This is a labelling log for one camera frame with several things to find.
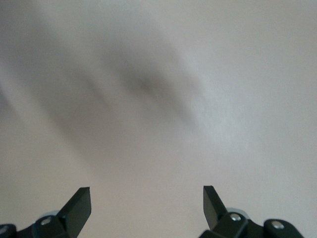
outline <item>table surface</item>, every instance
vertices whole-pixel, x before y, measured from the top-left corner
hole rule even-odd
[[[90,186],[83,237],[317,220],[317,2],[0,3],[0,224]]]

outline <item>metal screw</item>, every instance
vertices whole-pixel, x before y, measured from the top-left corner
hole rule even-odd
[[[230,215],[230,217],[231,217],[231,219],[233,220],[233,221],[240,221],[241,220],[241,217],[238,215],[238,214],[236,214],[236,213],[232,213],[231,215]]]
[[[50,222],[51,222],[51,219],[52,219],[51,217],[47,217],[46,219],[44,219],[44,220],[41,221],[41,225],[44,226],[44,225],[50,223]]]
[[[284,229],[284,225],[279,221],[272,221],[272,225],[275,229]]]
[[[2,227],[2,228],[0,229],[0,235],[3,234],[3,233],[6,233],[8,229],[9,229],[8,226]]]

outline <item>screw head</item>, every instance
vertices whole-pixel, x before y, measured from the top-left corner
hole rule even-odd
[[[44,226],[44,225],[50,223],[50,222],[51,222],[51,219],[52,219],[51,217],[47,217],[46,219],[44,219],[44,220],[41,221],[41,225]]]
[[[284,225],[280,223],[279,221],[272,221],[272,225],[275,229],[284,229]]]
[[[232,219],[233,221],[235,221],[235,222],[241,220],[241,217],[240,217],[238,214],[236,214],[236,213],[230,214],[230,217],[231,217],[231,219]]]
[[[0,228],[0,235],[2,235],[3,233],[6,233],[8,229],[9,229],[8,226],[4,226],[4,227]]]

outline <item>gray background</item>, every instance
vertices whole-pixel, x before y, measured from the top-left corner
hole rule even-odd
[[[316,1],[1,1],[0,223],[195,238],[214,185],[313,238],[316,101]]]

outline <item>black mechanical part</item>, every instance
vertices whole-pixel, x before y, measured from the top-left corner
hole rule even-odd
[[[45,216],[16,231],[13,224],[0,225],[0,238],[77,238],[91,214],[89,187],[82,187],[56,216]]]
[[[240,213],[227,212],[213,186],[204,186],[204,214],[210,230],[200,238],[304,238],[289,222],[269,219],[262,227]]]

